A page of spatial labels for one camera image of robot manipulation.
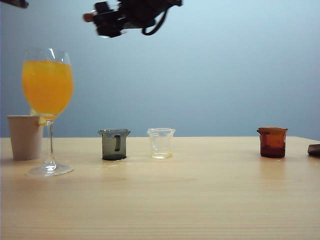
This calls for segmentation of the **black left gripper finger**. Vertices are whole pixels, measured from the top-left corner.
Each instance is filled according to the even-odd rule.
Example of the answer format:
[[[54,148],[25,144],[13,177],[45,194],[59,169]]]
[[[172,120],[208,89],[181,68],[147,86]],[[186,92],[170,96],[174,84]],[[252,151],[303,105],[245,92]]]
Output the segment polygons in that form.
[[[21,9],[27,9],[29,6],[29,3],[26,0],[0,0],[0,2]]]

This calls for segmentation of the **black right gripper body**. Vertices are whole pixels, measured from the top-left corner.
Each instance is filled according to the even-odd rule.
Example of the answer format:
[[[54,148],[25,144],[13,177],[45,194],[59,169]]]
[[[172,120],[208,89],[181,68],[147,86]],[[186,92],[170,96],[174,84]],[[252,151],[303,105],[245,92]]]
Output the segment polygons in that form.
[[[118,10],[110,26],[117,28],[161,27],[174,0],[119,0]]]

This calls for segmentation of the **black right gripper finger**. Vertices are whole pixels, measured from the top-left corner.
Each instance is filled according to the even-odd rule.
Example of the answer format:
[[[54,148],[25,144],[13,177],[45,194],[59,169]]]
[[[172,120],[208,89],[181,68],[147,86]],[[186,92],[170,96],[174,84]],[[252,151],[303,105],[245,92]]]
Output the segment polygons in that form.
[[[94,4],[94,8],[98,14],[104,14],[104,13],[108,13],[111,11],[111,9],[106,1],[96,2]]]
[[[93,16],[93,22],[99,36],[115,38],[122,34],[126,19],[117,13],[100,13]]]

